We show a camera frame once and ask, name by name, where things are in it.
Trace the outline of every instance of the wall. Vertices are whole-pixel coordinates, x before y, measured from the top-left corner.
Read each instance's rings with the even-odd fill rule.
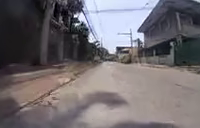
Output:
[[[141,63],[173,66],[175,64],[174,48],[171,48],[169,55],[140,57],[139,59]]]
[[[183,24],[181,33],[187,37],[196,37],[200,35],[200,27]]]
[[[0,67],[38,58],[42,16],[33,0],[0,0]]]
[[[167,29],[160,30],[159,23],[162,22],[163,19],[168,20],[169,27]],[[153,35],[148,36],[147,32],[144,33],[145,45],[147,48],[174,38],[177,35],[177,23],[175,13],[168,12],[168,14],[166,14],[165,17],[161,20],[162,21],[159,21],[155,24],[156,27]]]

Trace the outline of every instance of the road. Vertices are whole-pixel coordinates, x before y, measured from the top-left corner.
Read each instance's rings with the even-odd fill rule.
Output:
[[[4,127],[200,128],[200,75],[106,62]]]

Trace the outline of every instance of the concrete wall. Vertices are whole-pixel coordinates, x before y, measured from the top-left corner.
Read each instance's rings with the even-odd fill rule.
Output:
[[[200,27],[192,26],[189,24],[182,24],[182,35],[188,37],[195,37],[200,35]]]
[[[0,67],[38,58],[41,24],[33,0],[0,0]]]
[[[141,63],[173,66],[175,64],[174,48],[171,48],[169,55],[140,57],[139,59]]]

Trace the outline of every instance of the tree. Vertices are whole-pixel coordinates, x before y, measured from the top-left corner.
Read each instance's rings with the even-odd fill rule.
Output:
[[[69,21],[69,30],[72,31],[73,24],[78,22],[78,20],[76,20],[74,15],[81,13],[84,6],[81,0],[69,0],[67,7],[69,12],[71,13]]]

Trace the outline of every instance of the building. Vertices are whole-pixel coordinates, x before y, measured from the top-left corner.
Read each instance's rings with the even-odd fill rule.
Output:
[[[0,68],[61,62],[69,56],[78,35],[65,32],[73,16],[68,4],[67,0],[0,2]]]
[[[200,64],[200,3],[160,0],[138,29],[145,47],[140,61],[152,64]]]

